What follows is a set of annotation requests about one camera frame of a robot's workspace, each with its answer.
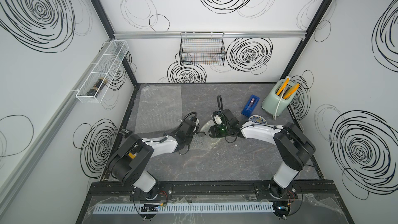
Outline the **yellow pale blue bowl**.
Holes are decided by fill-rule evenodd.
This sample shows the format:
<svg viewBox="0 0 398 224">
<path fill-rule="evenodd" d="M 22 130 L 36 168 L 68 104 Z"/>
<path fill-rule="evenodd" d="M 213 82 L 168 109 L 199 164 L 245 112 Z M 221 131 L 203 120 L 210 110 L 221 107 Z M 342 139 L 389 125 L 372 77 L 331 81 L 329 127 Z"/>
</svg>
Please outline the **yellow pale blue bowl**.
<svg viewBox="0 0 398 224">
<path fill-rule="evenodd" d="M 208 121 L 201 127 L 199 134 L 202 136 L 205 135 L 207 137 L 215 139 L 217 137 L 216 134 L 217 128 L 218 128 L 217 124 L 215 124 L 213 121 Z"/>
</svg>

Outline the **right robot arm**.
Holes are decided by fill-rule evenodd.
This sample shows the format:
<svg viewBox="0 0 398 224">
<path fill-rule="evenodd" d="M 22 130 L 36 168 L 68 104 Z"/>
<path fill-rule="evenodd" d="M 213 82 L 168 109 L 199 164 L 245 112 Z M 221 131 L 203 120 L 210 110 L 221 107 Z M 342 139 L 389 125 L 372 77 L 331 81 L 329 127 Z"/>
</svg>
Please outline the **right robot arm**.
<svg viewBox="0 0 398 224">
<path fill-rule="evenodd" d="M 315 145 L 294 124 L 269 125 L 252 120 L 239 121 L 230 110 L 212 113 L 214 125 L 209 128 L 209 136 L 215 138 L 241 137 L 256 139 L 275 145 L 282 163 L 272 177 L 268 190 L 275 199 L 283 198 L 296 176 L 314 155 Z"/>
</svg>

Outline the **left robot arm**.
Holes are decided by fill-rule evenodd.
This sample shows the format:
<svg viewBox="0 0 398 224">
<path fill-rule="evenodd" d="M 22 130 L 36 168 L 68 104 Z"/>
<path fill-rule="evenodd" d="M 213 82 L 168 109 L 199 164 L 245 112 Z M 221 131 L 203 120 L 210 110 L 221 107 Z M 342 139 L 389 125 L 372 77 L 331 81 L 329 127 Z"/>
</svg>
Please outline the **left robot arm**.
<svg viewBox="0 0 398 224">
<path fill-rule="evenodd" d="M 192 116 L 159 138 L 141 138 L 134 134 L 110 156 L 106 167 L 123 186 L 134 186 L 146 199 L 153 200 L 159 192 L 159 181 L 146 171 L 150 159 L 188 149 L 198 129 L 199 120 Z"/>
</svg>

